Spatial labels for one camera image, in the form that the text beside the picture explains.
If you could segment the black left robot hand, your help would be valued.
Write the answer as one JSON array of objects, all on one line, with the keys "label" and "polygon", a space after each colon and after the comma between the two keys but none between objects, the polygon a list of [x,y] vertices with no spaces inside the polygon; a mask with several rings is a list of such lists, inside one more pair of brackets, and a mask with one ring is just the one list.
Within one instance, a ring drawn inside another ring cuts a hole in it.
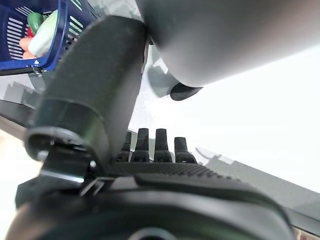
[{"label": "black left robot hand", "polygon": [[62,58],[27,124],[24,147],[43,163],[20,184],[8,240],[292,240],[290,220],[250,185],[200,165],[183,137],[177,162],[156,132],[134,152],[128,126],[148,39],[142,22],[107,16]]}]

